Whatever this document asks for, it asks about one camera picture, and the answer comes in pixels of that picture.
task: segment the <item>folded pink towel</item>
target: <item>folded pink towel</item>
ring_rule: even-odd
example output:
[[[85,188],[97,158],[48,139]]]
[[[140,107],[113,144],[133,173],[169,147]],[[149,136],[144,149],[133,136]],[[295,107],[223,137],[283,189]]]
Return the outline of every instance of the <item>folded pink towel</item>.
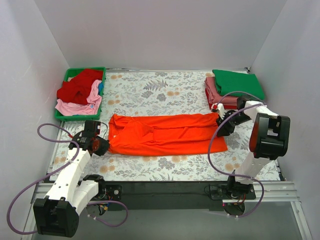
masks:
[[[96,115],[102,101],[102,97],[98,95],[98,85],[101,80],[95,80],[91,86],[91,92],[86,98],[88,104],[82,105],[73,102],[64,102],[61,99],[57,100],[55,108],[64,116],[73,115]]]
[[[215,85],[215,77],[214,76],[208,76],[205,78],[205,88],[209,94],[209,103],[210,104],[216,104],[219,102],[219,100],[222,98],[222,96],[219,95],[216,85]],[[237,98],[236,96],[226,96],[222,100],[223,105],[229,105],[229,106],[237,106]]]

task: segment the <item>floral tablecloth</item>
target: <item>floral tablecloth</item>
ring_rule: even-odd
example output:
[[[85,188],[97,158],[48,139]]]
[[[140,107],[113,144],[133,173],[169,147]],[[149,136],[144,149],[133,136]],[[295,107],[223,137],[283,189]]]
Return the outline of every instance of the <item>floral tablecloth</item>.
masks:
[[[160,116],[210,113],[205,96],[207,71],[150,72],[126,71],[107,73],[104,85],[100,121],[108,124],[113,114],[124,116]],[[83,121],[66,122],[72,135],[83,130]],[[246,158],[253,123],[236,127],[225,137],[228,151],[212,153],[213,163],[231,173]],[[101,136],[105,134],[101,125]],[[61,140],[69,140],[62,133]],[[53,158],[53,170],[62,166],[67,157],[68,144],[59,143]],[[227,176],[216,172],[208,163],[206,154],[178,156],[126,156],[120,154],[93,155],[82,176],[99,174],[106,181],[225,181]],[[57,179],[58,173],[50,180]],[[258,179],[280,180],[277,166],[270,161]]]

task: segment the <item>garment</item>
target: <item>garment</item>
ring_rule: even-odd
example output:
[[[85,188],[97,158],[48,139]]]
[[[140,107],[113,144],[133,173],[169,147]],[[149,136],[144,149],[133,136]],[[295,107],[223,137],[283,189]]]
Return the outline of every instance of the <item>garment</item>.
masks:
[[[100,82],[100,84],[98,86],[99,94],[101,93],[102,89],[104,89],[104,84],[102,82]]]
[[[173,116],[118,116],[109,122],[109,151],[132,156],[205,154],[218,125],[217,113]],[[228,150],[217,137],[211,152]]]
[[[245,74],[233,71],[212,70],[215,75],[215,87],[223,96],[233,91],[243,91],[265,99],[264,91],[255,74]],[[242,93],[233,93],[231,96],[240,97]]]
[[[216,104],[217,102],[219,102],[222,96],[220,96],[219,93],[217,92],[216,85],[215,85],[215,77],[214,76],[206,77],[204,84],[205,84],[205,89],[208,93],[209,103]],[[237,99],[238,97],[236,96],[226,96],[221,103],[223,104],[224,107],[226,106],[236,107]]]
[[[212,103],[210,103],[209,101],[209,93],[207,89],[205,89],[204,91],[205,91],[206,100],[208,101],[209,109],[211,109]],[[225,103],[223,103],[223,107],[224,109],[237,109],[237,106],[226,105]]]
[[[96,115],[102,101],[102,97],[98,95],[98,85],[101,82],[101,80],[95,80],[92,84],[90,95],[86,98],[88,104],[82,105],[57,99],[55,108],[64,116]]]
[[[87,97],[95,80],[102,80],[103,71],[85,69],[70,81],[64,81],[56,97],[65,103],[87,105]]]

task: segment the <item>orange shirt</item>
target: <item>orange shirt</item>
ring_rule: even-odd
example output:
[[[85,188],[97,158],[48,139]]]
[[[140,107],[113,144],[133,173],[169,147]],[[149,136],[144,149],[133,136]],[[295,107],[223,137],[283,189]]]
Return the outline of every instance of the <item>orange shirt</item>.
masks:
[[[109,151],[132,156],[205,154],[218,125],[217,113],[173,116],[118,116],[109,122]],[[211,153],[228,150],[217,137]]]

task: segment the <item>green basket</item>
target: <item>green basket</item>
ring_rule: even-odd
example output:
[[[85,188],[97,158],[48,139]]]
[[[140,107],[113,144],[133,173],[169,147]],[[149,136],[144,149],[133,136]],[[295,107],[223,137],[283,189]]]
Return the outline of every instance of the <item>green basket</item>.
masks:
[[[84,69],[95,69],[95,70],[100,70],[103,71],[102,75],[102,83],[105,85],[105,79],[106,79],[106,68],[105,67],[83,67],[83,68],[69,68],[64,76],[64,82],[68,81],[68,78],[73,78],[77,76],[79,73],[81,73]],[[101,90],[99,95],[102,97],[104,94],[104,89]],[[55,110],[54,117],[56,119],[59,119],[60,121],[63,122],[68,122],[68,121],[85,121],[85,120],[99,120],[100,119],[100,113],[101,113],[101,105],[102,102],[99,106],[98,113],[96,115],[75,115],[75,116],[64,116],[62,115],[57,109]]]

